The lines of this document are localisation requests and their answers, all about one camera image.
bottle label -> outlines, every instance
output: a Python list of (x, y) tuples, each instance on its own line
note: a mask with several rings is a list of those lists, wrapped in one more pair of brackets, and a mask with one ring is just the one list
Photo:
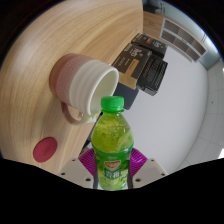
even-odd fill
[(102, 188), (115, 190), (126, 185), (132, 147), (120, 153), (105, 153), (93, 146)]
[(104, 164), (108, 169), (115, 170), (121, 164), (121, 161), (120, 160), (106, 161), (106, 162), (104, 162)]

mug handle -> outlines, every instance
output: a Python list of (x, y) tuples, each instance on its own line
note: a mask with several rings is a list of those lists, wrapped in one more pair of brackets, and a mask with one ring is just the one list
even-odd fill
[(70, 124), (80, 125), (80, 124), (96, 122), (96, 117), (92, 118), (91, 116), (89, 116), (87, 114), (82, 114), (82, 119), (80, 121), (75, 120), (68, 110), (68, 105), (62, 101), (61, 101), (61, 109), (62, 109), (62, 113), (64, 114), (64, 117)]

white mug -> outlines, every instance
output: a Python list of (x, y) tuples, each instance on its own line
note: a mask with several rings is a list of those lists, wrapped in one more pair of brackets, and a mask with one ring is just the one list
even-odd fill
[[(51, 70), (49, 84), (52, 93), (60, 99), (66, 120), (73, 125), (96, 121), (101, 111), (101, 98), (112, 96), (117, 87), (116, 68), (85, 55), (67, 54)], [(68, 105), (82, 114), (75, 120)]]

green bottle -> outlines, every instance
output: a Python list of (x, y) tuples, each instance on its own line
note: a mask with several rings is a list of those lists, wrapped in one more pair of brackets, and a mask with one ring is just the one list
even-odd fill
[(134, 144), (132, 130), (122, 115), (123, 107), (123, 97), (103, 97), (103, 115), (92, 132), (99, 184), (109, 191), (122, 190), (126, 186)]

